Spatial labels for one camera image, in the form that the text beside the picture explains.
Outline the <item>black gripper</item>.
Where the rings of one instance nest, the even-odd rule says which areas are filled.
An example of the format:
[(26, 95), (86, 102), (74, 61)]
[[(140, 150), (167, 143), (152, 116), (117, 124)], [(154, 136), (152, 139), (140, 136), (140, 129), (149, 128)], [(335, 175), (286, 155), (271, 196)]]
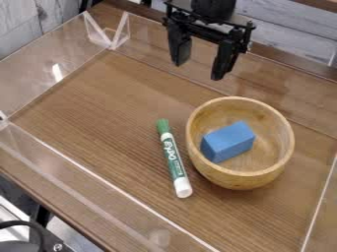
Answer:
[(236, 0), (165, 0), (167, 38), (171, 61), (181, 66), (189, 59), (191, 36), (212, 42), (223, 40), (216, 49), (211, 65), (209, 78), (219, 81), (231, 71), (237, 57), (237, 51), (248, 49), (253, 23), (233, 13)]

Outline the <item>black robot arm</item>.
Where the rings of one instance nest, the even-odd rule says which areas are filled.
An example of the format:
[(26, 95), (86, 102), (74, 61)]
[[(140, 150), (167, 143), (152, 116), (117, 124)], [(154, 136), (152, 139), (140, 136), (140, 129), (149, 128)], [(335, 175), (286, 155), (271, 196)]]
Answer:
[(245, 53), (251, 21), (233, 22), (236, 0), (165, 0), (162, 26), (167, 30), (169, 57), (181, 66), (191, 57), (192, 37), (216, 45), (209, 78), (219, 81), (232, 70), (240, 53)]

